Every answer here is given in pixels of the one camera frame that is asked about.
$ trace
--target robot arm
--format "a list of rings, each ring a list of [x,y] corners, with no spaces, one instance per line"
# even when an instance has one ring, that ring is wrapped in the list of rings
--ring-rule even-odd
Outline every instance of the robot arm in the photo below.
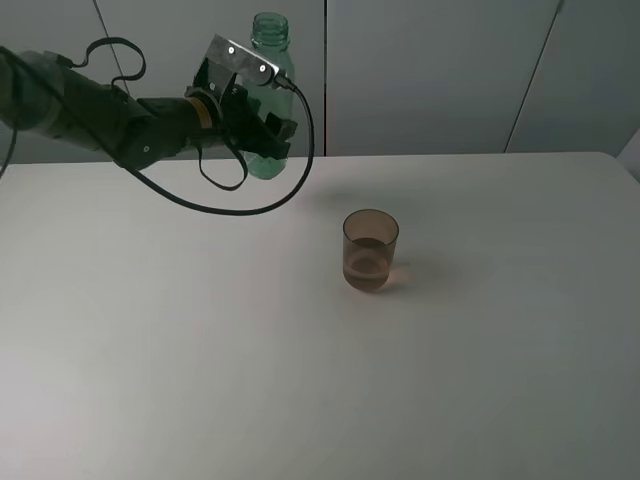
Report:
[[[97,46],[122,42],[129,43],[118,38],[94,42],[83,65],[50,52],[20,55],[19,60],[29,68],[15,68],[11,58],[0,57],[0,120],[19,131],[106,150],[116,164],[128,170],[142,170],[187,149],[216,145],[227,145],[236,157],[240,151],[275,159],[288,156],[287,140],[295,133],[296,123],[274,115],[263,122],[257,115],[259,102],[235,83],[240,74],[259,85],[280,81],[286,87],[286,77],[276,65],[216,36],[184,97],[138,100],[113,82],[99,85],[73,69],[86,65]],[[144,69],[143,57],[138,78]],[[42,88],[38,77],[55,89],[73,116]],[[98,145],[89,131],[109,148]]]

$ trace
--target green plastic bottle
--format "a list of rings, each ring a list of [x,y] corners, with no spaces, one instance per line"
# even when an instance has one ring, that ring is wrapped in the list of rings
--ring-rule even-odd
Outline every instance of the green plastic bottle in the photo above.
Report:
[[[289,22],[278,13],[259,13],[253,19],[251,44],[256,52],[286,70],[287,76],[295,81],[293,61],[289,55]],[[258,115],[262,120],[269,112],[282,119],[293,115],[293,92],[282,88],[258,87],[246,82],[244,87],[249,96],[260,100]],[[258,154],[245,152],[244,158],[249,173],[256,178],[269,180],[278,175],[287,165],[287,159],[263,158]]]

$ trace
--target brown glass cup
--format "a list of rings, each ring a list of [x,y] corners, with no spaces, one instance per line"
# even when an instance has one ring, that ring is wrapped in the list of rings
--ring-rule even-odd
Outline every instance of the brown glass cup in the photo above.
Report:
[[[358,290],[377,290],[389,278],[398,223],[380,210],[358,210],[347,217],[342,229],[344,278]]]

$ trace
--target black cable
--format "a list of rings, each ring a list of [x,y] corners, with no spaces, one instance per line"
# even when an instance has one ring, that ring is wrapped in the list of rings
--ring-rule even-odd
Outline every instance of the black cable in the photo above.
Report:
[[[202,168],[202,148],[200,148],[200,146],[197,146],[196,149],[198,150],[198,168],[200,169],[200,175],[202,175],[206,181],[208,181],[212,185],[215,185],[220,190],[224,190],[225,192],[235,192],[242,186],[244,181],[249,176],[249,167],[247,166],[247,162],[245,162],[244,159],[240,157],[238,158],[238,163],[242,167],[242,180],[240,180],[235,185],[223,185],[222,183],[216,182],[213,178],[207,175],[204,171],[204,168]]]
[[[10,63],[10,66],[11,66],[11,74],[13,75],[12,84],[11,84],[12,85],[11,96],[15,100],[17,98],[20,98],[21,87],[20,87],[20,82],[18,82],[15,65]],[[4,161],[2,162],[2,165],[0,165],[0,180],[2,180],[2,177],[4,176],[5,172],[7,171],[7,168],[9,167],[9,163],[11,163],[11,158],[13,158],[13,152],[15,151],[16,143],[18,142],[19,122],[20,122],[20,108],[16,110],[16,116],[13,119],[13,131],[11,133],[11,142],[9,143],[9,149],[7,150],[7,155],[5,156]]]
[[[138,73],[134,75],[118,75],[117,77],[114,77],[113,80],[111,80],[111,86],[113,86],[115,82],[117,82],[118,80],[125,81],[125,85],[126,85],[126,81],[133,82],[136,80],[140,80],[142,77],[144,77],[144,74],[147,71],[147,60],[144,58],[144,53],[142,53],[142,50],[140,49],[140,47],[138,47],[135,43],[130,42],[126,38],[122,38],[122,37],[105,37],[105,38],[101,38],[100,40],[96,40],[95,42],[92,42],[87,47],[87,50],[85,51],[84,60],[82,61],[82,63],[76,64],[76,63],[73,63],[71,60],[69,60],[67,57],[58,55],[59,63],[62,66],[67,68],[84,68],[87,65],[89,65],[89,57],[91,56],[91,53],[96,48],[99,48],[105,45],[109,45],[111,47],[113,47],[113,45],[124,45],[125,47],[129,47],[131,50],[133,50],[138,55],[140,55],[140,59],[142,60],[142,65],[140,66],[140,70],[138,71]]]
[[[82,127],[87,132],[87,134],[93,139],[93,141],[95,141],[96,144],[107,155],[109,155],[114,160],[118,158],[116,152],[111,150],[111,148],[107,145],[106,142],[104,142],[100,138],[99,135],[97,135],[90,127],[84,124],[84,122],[79,118],[79,116],[76,115],[76,113],[73,110],[71,110],[71,108],[67,105],[62,95],[60,95],[60,93],[54,87],[52,87],[46,80],[44,80],[42,76],[38,72],[36,72],[29,64],[27,64],[24,60],[22,60],[20,57],[18,57],[15,53],[7,49],[6,47],[0,47],[0,54],[4,55],[9,59],[10,62],[14,63],[15,65],[23,69],[27,74],[29,74],[29,76],[32,78],[32,80],[35,83],[37,83],[43,90],[45,90],[53,98],[55,98],[60,103],[60,106],[65,111],[65,113],[67,113],[67,115],[69,115],[80,127]],[[245,217],[250,215],[260,215],[260,214],[275,210],[278,207],[281,207],[282,205],[287,203],[289,200],[291,200],[300,191],[304,183],[307,181],[307,178],[309,177],[309,173],[311,172],[311,167],[313,166],[313,157],[314,157],[314,151],[315,151],[315,129],[313,125],[313,117],[311,115],[311,108],[309,107],[309,103],[307,102],[307,99],[305,98],[304,94],[300,91],[300,89],[288,79],[286,80],[287,80],[286,85],[283,85],[283,86],[289,90],[292,90],[298,96],[298,98],[302,102],[302,106],[307,116],[307,126],[309,130],[308,131],[309,153],[307,156],[307,165],[304,169],[304,172],[302,173],[302,177],[300,177],[300,180],[298,181],[296,186],[293,187],[293,190],[291,190],[286,196],[284,196],[277,202],[274,202],[271,205],[267,205],[266,207],[250,209],[250,210],[228,210],[224,208],[208,207],[205,205],[200,205],[197,203],[190,202],[188,200],[184,200],[183,198],[180,198],[174,195],[173,193],[168,192],[167,190],[162,188],[160,185],[155,183],[153,180],[151,180],[150,178],[146,177],[145,175],[143,175],[142,173],[136,170],[128,169],[128,168],[125,168],[125,170],[128,171],[135,178],[140,180],[142,183],[144,183],[147,187],[151,188],[154,192],[162,195],[167,200],[177,205],[180,205],[182,207],[189,208],[191,210],[195,210],[198,212],[210,213],[213,215]]]
[[[311,167],[313,166],[313,152],[315,150],[315,129],[313,127],[313,117],[311,116],[311,108],[309,107],[309,103],[307,102],[307,99],[305,98],[303,93],[295,85],[293,85],[293,92],[298,96],[298,98],[302,102],[302,106],[304,107],[304,111],[307,115],[307,125],[309,127],[309,155],[307,157],[307,166],[305,167],[304,172],[302,173],[302,177],[300,177],[300,180],[298,181],[296,186],[293,187],[293,190],[291,190],[285,197],[281,198],[275,203],[272,203],[271,205],[267,205],[266,207],[256,208],[251,210],[227,210],[224,208],[207,207],[207,206],[199,205],[197,203],[192,203],[188,200],[184,200],[183,198],[177,197],[173,193],[166,191],[160,185],[153,182],[150,178],[145,177],[140,172],[137,172],[135,170],[127,170],[127,171],[131,175],[136,177],[138,180],[140,180],[142,183],[144,183],[147,187],[151,188],[154,192],[159,193],[167,200],[170,200],[173,203],[178,204],[182,207],[186,207],[191,210],[196,210],[198,212],[212,213],[214,215],[226,215],[230,217],[247,217],[250,215],[260,215],[262,213],[267,213],[272,210],[275,210],[276,208],[281,207],[282,205],[287,203],[289,200],[291,200],[295,196],[295,194],[300,191],[300,189],[304,185],[304,182],[307,181],[307,178],[309,177],[309,173],[311,172]]]
[[[7,167],[11,162],[11,157],[13,157],[13,151],[16,148],[16,142],[18,141],[18,126],[13,126],[13,133],[11,134],[11,143],[9,144],[9,150],[7,151],[7,155],[2,162],[2,166],[0,166],[0,180],[4,176],[4,172],[7,171]]]

